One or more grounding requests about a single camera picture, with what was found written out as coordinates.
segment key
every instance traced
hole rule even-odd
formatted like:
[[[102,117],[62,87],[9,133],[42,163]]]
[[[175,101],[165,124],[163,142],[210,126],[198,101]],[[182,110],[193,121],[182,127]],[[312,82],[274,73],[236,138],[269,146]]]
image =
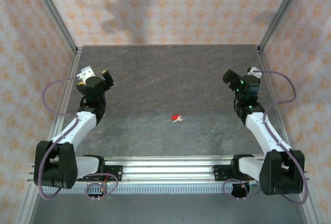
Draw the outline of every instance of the key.
[[[180,115],[180,116],[178,116],[178,118],[176,120],[173,121],[173,123],[181,122],[182,120],[183,120],[183,117]]]

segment red key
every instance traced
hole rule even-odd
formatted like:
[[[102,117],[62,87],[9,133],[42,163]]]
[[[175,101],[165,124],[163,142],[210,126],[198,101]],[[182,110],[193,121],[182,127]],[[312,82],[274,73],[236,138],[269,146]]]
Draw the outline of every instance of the red key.
[[[173,115],[173,116],[171,117],[171,119],[172,119],[173,121],[175,121],[175,120],[178,119],[178,117],[179,117],[179,114],[177,114],[177,115]]]

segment white wall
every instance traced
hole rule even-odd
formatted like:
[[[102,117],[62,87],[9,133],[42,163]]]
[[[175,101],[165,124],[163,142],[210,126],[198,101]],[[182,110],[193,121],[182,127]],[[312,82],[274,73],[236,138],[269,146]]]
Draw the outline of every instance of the white wall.
[[[294,148],[306,157],[325,223],[331,223],[331,0],[294,0],[263,54],[269,69],[287,74],[297,100],[281,107]],[[293,96],[274,76],[278,100]]]
[[[41,93],[66,76],[72,53],[41,0],[0,0],[0,223],[13,223],[36,145],[53,121]],[[47,101],[58,104],[62,85]]]
[[[76,44],[258,44],[282,0],[54,0]]]

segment orange floral pattern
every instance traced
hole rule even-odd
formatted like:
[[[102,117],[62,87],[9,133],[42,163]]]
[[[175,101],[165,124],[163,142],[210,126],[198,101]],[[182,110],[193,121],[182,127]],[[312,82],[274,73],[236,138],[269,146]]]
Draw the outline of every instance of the orange floral pattern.
[[[41,0],[0,0],[0,16],[0,223],[13,223],[35,147],[54,118],[41,92],[66,76],[72,53]],[[54,109],[61,91],[55,85],[47,95]]]
[[[79,46],[258,44],[282,0],[53,0]]]
[[[281,113],[292,146],[305,154],[325,223],[331,220],[330,5],[331,0],[294,0],[263,54],[268,68],[286,73],[297,88],[297,100]],[[292,97],[282,78],[271,78],[278,100]]]

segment metal bar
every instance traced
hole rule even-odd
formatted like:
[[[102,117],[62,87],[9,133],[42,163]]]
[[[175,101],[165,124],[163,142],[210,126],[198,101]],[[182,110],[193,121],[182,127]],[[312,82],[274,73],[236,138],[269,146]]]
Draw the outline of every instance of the metal bar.
[[[68,47],[72,50],[72,52],[76,52],[77,46],[65,24],[61,15],[58,13],[57,8],[52,0],[42,0],[48,12],[50,13],[55,25],[58,27],[60,33],[62,34],[63,38],[65,39]]]
[[[268,45],[270,39],[272,38],[273,34],[276,32],[277,27],[279,26],[281,20],[283,19],[284,15],[286,14],[292,2],[293,0],[283,0],[283,2],[281,3],[273,21],[271,22],[267,32],[265,33],[261,41],[261,44],[258,46],[259,52],[262,52]]]
[[[67,77],[72,77],[73,75],[75,75],[77,67],[78,67],[78,62],[80,59],[81,50],[82,50],[82,48],[79,48],[77,53],[73,56],[71,65],[67,72]],[[70,98],[72,84],[73,84],[72,81],[66,82],[66,84],[63,88],[63,91],[62,91],[62,96],[61,96],[60,102],[57,106],[58,112],[63,113],[66,111],[68,101]],[[50,140],[52,137],[54,137],[56,134],[58,134],[58,132],[61,131],[63,120],[64,120],[64,118],[59,117],[59,116],[57,116],[54,119],[50,132],[49,132],[48,140]],[[33,211],[36,199],[37,199],[37,194],[38,194],[38,189],[37,189],[37,186],[34,185],[34,183],[33,183],[33,173],[32,173],[32,180],[31,180],[31,172],[30,172],[30,175],[27,180],[26,190],[25,190],[24,196],[20,203],[19,210],[18,210],[15,220],[14,220],[15,224],[26,224],[26,223],[30,222],[32,211]]]
[[[107,184],[108,190],[113,189],[114,184]],[[61,194],[82,194],[85,193],[86,185],[82,186],[74,185],[71,189],[63,189]],[[52,194],[57,189],[53,187],[43,187],[44,193]],[[232,184],[227,183],[225,185],[225,192],[232,192]],[[101,188],[98,186],[91,186],[88,189],[88,193],[101,193]],[[218,182],[211,184],[180,184],[180,185],[168,185],[168,184],[149,184],[149,185],[118,185],[113,191],[113,194],[206,194],[206,193],[223,193],[222,183]]]
[[[256,155],[263,160],[264,155]],[[106,165],[122,165],[120,184],[214,184],[214,165],[229,165],[233,156],[117,157],[105,158]],[[33,182],[34,167],[28,178]]]

